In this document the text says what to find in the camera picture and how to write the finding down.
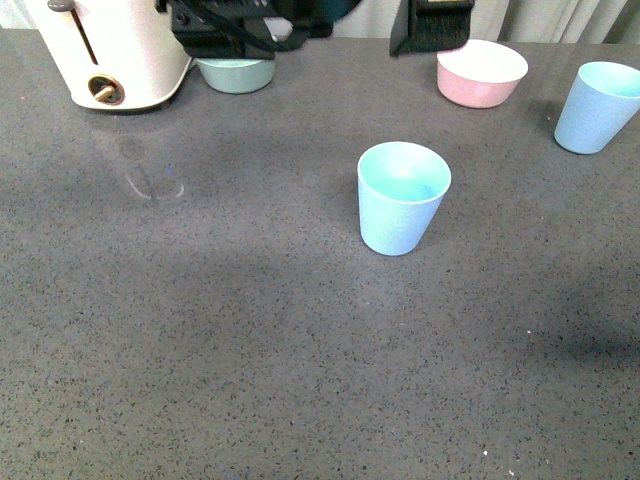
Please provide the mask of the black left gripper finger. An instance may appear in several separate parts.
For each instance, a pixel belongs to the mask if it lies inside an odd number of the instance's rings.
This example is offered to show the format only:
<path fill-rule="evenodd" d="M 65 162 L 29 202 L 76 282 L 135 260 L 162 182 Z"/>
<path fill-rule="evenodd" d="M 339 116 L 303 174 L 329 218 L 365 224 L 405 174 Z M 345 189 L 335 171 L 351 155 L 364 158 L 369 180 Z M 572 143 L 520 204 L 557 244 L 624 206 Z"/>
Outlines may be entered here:
<path fill-rule="evenodd" d="M 461 48 L 470 38 L 472 10 L 473 0 L 401 1 L 391 29 L 389 55 Z"/>

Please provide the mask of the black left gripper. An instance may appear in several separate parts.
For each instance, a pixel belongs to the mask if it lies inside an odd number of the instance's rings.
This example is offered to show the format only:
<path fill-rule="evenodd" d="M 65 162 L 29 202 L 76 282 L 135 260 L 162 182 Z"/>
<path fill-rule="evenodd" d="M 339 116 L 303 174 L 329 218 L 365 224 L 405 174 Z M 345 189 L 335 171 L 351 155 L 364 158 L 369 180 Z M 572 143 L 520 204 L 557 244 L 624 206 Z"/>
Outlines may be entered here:
<path fill-rule="evenodd" d="M 272 60 L 310 39 L 329 38 L 357 1 L 156 1 L 170 29 L 198 59 Z"/>

